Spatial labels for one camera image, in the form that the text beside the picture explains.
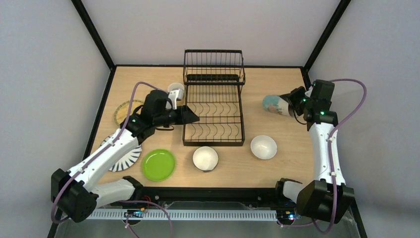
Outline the black wire dish rack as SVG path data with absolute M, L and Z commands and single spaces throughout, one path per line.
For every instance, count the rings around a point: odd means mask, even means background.
M 185 102 L 200 118 L 183 127 L 185 146 L 244 144 L 241 92 L 245 82 L 241 50 L 185 50 Z

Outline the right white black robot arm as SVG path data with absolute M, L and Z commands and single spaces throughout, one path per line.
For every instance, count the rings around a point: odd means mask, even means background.
M 306 121 L 313 144 L 314 178 L 307 185 L 281 178 L 275 189 L 278 199 L 295 203 L 297 214 L 337 224 L 354 201 L 354 190 L 346 186 L 339 164 L 340 124 L 330 109 L 334 88 L 331 81 L 316 80 L 310 90 L 299 87 L 281 96 Z

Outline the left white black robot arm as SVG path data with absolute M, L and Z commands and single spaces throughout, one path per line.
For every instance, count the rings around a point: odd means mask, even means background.
M 87 159 L 64 171 L 57 169 L 51 176 L 52 221 L 60 209 L 68 219 L 79 223 L 87 219 L 101 205 L 130 199 L 140 183 L 131 177 L 97 186 L 98 181 L 123 156 L 139 147 L 152 136 L 158 127 L 186 125 L 199 121 L 199 117 L 186 106 L 178 106 L 184 90 L 174 88 L 169 92 L 152 90 L 144 103 L 135 109 L 129 104 L 125 121 L 120 128 Z

